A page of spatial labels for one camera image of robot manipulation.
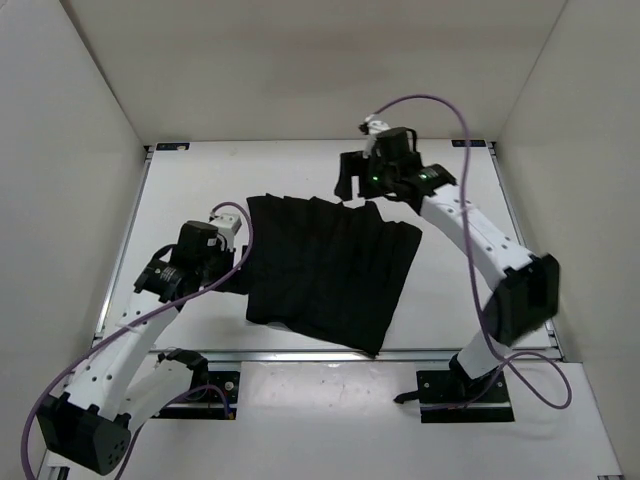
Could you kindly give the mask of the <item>black skirt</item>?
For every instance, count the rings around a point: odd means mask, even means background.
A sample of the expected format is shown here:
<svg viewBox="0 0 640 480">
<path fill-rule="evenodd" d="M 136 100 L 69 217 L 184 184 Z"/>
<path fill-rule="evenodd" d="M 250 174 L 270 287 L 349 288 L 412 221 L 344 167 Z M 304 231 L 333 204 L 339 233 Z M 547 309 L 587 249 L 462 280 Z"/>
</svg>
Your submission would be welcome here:
<svg viewBox="0 0 640 480">
<path fill-rule="evenodd" d="M 379 354 L 422 232 L 377 205 L 317 197 L 247 200 L 253 248 L 242 269 L 246 318 Z"/>
</svg>

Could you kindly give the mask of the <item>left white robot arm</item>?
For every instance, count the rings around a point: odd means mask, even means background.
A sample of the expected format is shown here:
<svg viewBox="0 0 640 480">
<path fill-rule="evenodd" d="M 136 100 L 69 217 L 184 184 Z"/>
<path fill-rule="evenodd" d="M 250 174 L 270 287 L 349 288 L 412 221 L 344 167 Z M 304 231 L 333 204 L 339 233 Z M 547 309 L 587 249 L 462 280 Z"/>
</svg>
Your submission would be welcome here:
<svg viewBox="0 0 640 480">
<path fill-rule="evenodd" d="M 151 257 L 134 283 L 118 331 L 81 361 L 59 396 L 47 395 L 37 407 L 50 451 L 109 475 L 146 420 L 175 397 L 206 392 L 207 361 L 195 351 L 174 349 L 146 377 L 134 376 L 188 299 L 235 273 L 234 240 L 241 225 L 240 216 L 230 213 L 190 220 L 176 243 Z"/>
</svg>

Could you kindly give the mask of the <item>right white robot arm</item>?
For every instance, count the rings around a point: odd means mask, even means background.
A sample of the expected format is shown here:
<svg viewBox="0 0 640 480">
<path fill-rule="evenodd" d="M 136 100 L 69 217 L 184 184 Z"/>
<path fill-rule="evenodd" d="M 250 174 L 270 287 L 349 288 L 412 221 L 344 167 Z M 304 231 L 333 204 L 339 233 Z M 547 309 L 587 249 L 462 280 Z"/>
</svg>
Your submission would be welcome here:
<svg viewBox="0 0 640 480">
<path fill-rule="evenodd" d="M 407 204 L 463 253 L 472 254 L 475 271 L 491 290 L 480 331 L 449 363 L 449 391 L 471 400 L 511 347 L 556 315 L 559 263 L 511 240 L 461 197 L 455 177 L 442 165 L 424 165 L 414 130 L 380 120 L 366 121 L 360 129 L 367 137 L 365 147 L 341 154 L 335 195 L 346 201 L 385 197 Z"/>
</svg>

